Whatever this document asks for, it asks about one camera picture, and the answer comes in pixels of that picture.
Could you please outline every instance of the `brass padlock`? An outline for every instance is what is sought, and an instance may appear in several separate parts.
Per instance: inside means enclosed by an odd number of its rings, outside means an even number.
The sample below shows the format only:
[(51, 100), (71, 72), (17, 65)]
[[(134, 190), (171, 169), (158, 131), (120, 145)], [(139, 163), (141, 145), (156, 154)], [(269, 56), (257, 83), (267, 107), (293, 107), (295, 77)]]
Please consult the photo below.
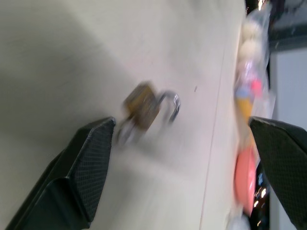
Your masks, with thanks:
[(148, 130), (157, 117), (160, 106), (157, 104), (152, 87), (149, 83), (139, 84), (126, 98), (124, 106), (129, 112), (129, 117), (140, 130)]
[(166, 91), (155, 96), (150, 83), (139, 84), (124, 101), (124, 107), (129, 116), (118, 133), (118, 142), (125, 144), (131, 141), (139, 131), (146, 132), (159, 114), (164, 98), (172, 99), (175, 104), (175, 110), (169, 120), (173, 122), (180, 109), (178, 95), (172, 91)]

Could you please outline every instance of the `padlock shackle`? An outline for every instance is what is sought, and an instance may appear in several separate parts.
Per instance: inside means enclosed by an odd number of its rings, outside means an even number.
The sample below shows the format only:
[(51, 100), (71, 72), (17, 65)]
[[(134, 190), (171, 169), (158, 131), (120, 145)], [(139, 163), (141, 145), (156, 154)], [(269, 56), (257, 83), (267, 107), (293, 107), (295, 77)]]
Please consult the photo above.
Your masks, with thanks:
[(164, 93), (160, 94), (159, 97), (158, 97), (158, 106), (162, 103), (162, 101), (165, 98), (173, 100), (173, 102), (175, 104), (175, 109), (173, 111), (173, 114), (169, 118), (169, 122), (173, 122), (176, 119), (176, 117), (179, 113), (181, 101), (180, 101), (178, 94), (176, 94), (175, 92), (165, 91)]

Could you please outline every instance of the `red bowl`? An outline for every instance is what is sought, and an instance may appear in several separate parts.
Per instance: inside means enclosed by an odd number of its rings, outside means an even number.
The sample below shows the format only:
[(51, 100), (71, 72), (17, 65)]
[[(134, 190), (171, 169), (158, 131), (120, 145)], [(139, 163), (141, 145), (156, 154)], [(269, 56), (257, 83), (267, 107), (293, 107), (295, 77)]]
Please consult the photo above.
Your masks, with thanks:
[(254, 208), (256, 184), (256, 163), (252, 147), (242, 150), (236, 161), (235, 192), (246, 214), (251, 215)]

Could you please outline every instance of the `clear plastic bag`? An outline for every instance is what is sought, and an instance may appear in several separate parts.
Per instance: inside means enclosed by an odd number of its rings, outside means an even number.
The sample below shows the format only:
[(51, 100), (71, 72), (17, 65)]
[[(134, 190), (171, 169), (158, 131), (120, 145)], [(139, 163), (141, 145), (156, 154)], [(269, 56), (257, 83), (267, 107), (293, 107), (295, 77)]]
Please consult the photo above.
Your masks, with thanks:
[(248, 57), (250, 52), (256, 52), (256, 61), (266, 68), (269, 61), (268, 29), (272, 5), (265, 4), (261, 10), (252, 11), (242, 25), (242, 46), (239, 49), (240, 57)]
[(227, 230), (250, 230), (248, 218), (245, 216), (232, 218), (228, 223)]
[(260, 11), (257, 9), (251, 12), (242, 24), (235, 98), (246, 122), (252, 115), (267, 117), (274, 108), (272, 102), (275, 102), (275, 97), (269, 92), (266, 72), (269, 61), (268, 28), (271, 9), (271, 5), (265, 4)]

